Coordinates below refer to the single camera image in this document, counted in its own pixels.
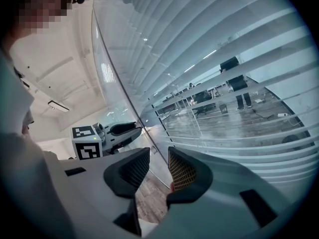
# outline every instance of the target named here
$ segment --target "standing person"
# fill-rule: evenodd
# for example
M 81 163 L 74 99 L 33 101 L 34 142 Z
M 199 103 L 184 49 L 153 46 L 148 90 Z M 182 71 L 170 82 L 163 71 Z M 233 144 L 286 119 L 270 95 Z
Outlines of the standing person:
M 230 70 L 238 65 L 239 65 L 239 62 L 238 62 L 237 58 L 233 57 L 233 58 L 227 60 L 226 62 L 220 64 L 220 68 L 221 68 L 220 72 L 223 73 L 223 72 L 228 71 L 228 70 Z M 228 83 L 232 86 L 234 92 L 237 90 L 241 90 L 241 89 L 248 87 L 247 83 L 244 81 L 243 75 L 240 75 L 238 77 L 235 77 L 233 79 L 228 80 Z M 244 102 L 243 102 L 242 96 L 238 95 L 238 96 L 236 96 L 236 99 L 237 99 L 237 105 L 238 105 L 237 110 L 238 111 L 244 110 L 245 108 L 244 108 Z M 244 99 L 246 101 L 246 105 L 248 106 L 248 108 L 251 108 L 252 105 L 251 105 L 249 93 L 244 93 Z

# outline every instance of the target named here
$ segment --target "white wall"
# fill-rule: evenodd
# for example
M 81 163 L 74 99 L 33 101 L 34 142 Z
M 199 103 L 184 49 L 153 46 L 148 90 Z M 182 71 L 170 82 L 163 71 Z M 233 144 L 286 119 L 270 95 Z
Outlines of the white wall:
M 61 138 L 57 140 L 38 142 L 37 144 L 45 151 L 55 153 L 59 160 L 69 159 L 75 157 L 74 151 L 66 147 L 68 138 Z
M 33 141 L 42 142 L 67 137 L 59 128 L 58 120 L 33 115 L 34 123 L 29 125 L 29 133 Z

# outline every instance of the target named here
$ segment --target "glass partition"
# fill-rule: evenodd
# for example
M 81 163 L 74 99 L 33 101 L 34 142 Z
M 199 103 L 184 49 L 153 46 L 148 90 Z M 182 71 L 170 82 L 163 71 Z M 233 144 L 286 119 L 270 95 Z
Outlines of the glass partition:
M 103 41 L 100 38 L 101 35 L 96 25 L 95 16 L 93 16 L 92 20 L 92 29 L 94 30 L 92 35 L 94 59 L 101 91 L 108 109 L 99 122 L 103 125 L 113 122 L 122 123 L 131 121 L 136 121 L 140 124 L 139 118 L 137 114 L 134 113 L 134 109 L 132 109 L 125 92 L 121 88 L 118 77 L 110 63 Z M 129 145 L 120 148 L 119 152 L 144 147 L 150 148 L 150 171 L 169 187 L 172 178 L 168 171 L 167 164 L 160 153 L 158 153 L 154 143 L 150 140 L 145 128 L 142 129 L 142 134 L 137 139 Z
M 291 202 L 305 195 L 318 54 L 287 0 L 94 0 L 93 15 L 103 93 L 117 100 L 107 89 L 119 81 L 119 114 L 132 105 L 125 117 L 166 162 L 169 146 L 192 149 L 243 164 Z

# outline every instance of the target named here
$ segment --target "dark pants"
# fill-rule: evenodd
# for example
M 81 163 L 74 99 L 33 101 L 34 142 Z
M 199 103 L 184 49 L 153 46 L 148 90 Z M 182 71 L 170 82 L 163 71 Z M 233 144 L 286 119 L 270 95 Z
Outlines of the dark pants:
M 244 89 L 244 88 L 248 87 L 247 83 L 244 80 L 240 80 L 240 81 L 237 81 L 237 82 L 232 82 L 231 86 L 233 87 L 234 91 L 241 90 L 241 89 Z M 236 96 L 236 99 L 237 99 L 238 108 L 240 108 L 240 109 L 243 108 L 244 107 L 244 102 L 243 102 L 242 96 L 241 95 Z M 246 105 L 251 106 L 251 100 L 250 100 L 250 96 L 249 96 L 248 93 L 244 94 L 244 99 L 246 101 Z
M 243 102 L 243 98 L 241 97 L 241 95 L 236 96 L 237 99 L 237 104 L 238 104 L 238 108 L 243 108 L 244 107 L 244 102 Z M 244 99 L 246 101 L 246 105 L 251 106 L 251 100 L 250 100 L 250 96 L 248 93 L 244 94 Z

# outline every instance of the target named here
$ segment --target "person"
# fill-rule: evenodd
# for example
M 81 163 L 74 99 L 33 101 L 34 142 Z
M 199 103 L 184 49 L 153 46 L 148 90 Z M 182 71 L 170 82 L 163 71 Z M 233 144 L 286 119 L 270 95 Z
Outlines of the person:
M 236 57 L 233 57 L 233 58 L 227 60 L 226 62 L 220 64 L 220 68 L 221 68 L 220 72 L 221 73 L 226 72 L 226 71 L 236 67 L 237 65 L 239 65 L 239 62 L 238 62 Z M 234 92 L 237 90 L 241 90 L 241 89 L 248 87 L 247 83 L 244 81 L 243 75 L 240 75 L 238 77 L 230 79 L 228 81 L 228 83 L 232 86 Z M 243 96 L 244 96 L 244 99 L 246 101 L 246 105 L 248 106 L 248 108 L 251 108 L 252 104 L 251 104 L 249 93 L 244 93 Z M 243 102 L 242 96 L 238 95 L 238 96 L 236 96 L 236 99 L 237 99 L 237 105 L 238 105 L 237 110 L 238 111 L 244 110 L 245 108 L 244 108 L 244 102 Z
M 22 217 L 27 217 L 24 234 L 34 233 L 37 227 L 43 234 L 36 232 L 36 236 L 41 238 L 74 238 L 74 232 L 52 185 L 43 150 L 29 137 L 33 96 L 24 88 L 19 68 L 14 69 L 10 49 L 20 38 L 47 28 L 50 21 L 65 15 L 71 2 L 0 0 L 0 190 L 10 210 L 4 211 L 3 227 L 21 224 L 26 221 Z M 51 219 L 41 213 L 50 214 Z M 10 232 L 15 236 L 18 230 Z
M 8 6 L 7 0 L 1 0 L 0 132 L 17 133 L 15 130 L 21 128 L 22 134 L 28 134 L 28 125 L 33 123 L 27 107 L 31 105 L 33 97 L 19 87 L 19 84 L 22 85 L 23 75 L 14 67 L 10 49 L 20 38 L 36 33 L 37 29 L 47 28 L 49 22 L 55 21 L 58 16 L 66 15 L 67 9 L 71 8 L 71 2 L 72 0 L 10 0 Z

